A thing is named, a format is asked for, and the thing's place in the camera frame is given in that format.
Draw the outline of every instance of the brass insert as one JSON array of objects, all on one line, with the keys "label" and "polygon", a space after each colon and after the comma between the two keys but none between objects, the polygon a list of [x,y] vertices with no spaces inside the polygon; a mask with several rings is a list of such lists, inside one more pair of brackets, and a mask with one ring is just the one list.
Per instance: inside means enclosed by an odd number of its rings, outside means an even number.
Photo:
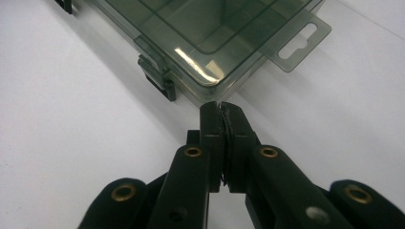
[{"label": "brass insert", "polygon": [[272,148],[265,147],[260,149],[260,154],[266,157],[274,158],[278,156],[278,152]]},{"label": "brass insert", "polygon": [[187,156],[200,156],[203,154],[203,150],[198,147],[190,147],[185,149],[184,154]]},{"label": "brass insert", "polygon": [[352,200],[359,203],[367,204],[373,201],[372,196],[357,185],[348,185],[345,188],[345,194]]},{"label": "brass insert", "polygon": [[117,202],[123,202],[132,198],[137,192],[137,188],[131,183],[119,185],[111,193],[111,198]]}]

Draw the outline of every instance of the plastic box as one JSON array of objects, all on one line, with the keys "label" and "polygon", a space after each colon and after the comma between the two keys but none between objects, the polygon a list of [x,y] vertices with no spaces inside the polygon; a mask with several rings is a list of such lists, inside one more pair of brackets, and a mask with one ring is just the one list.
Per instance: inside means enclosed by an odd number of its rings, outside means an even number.
[{"label": "plastic box", "polygon": [[[330,32],[323,0],[93,0],[141,53],[147,78],[169,100],[224,100],[267,59],[292,71]],[[281,50],[307,24],[316,31],[289,58]]]}]

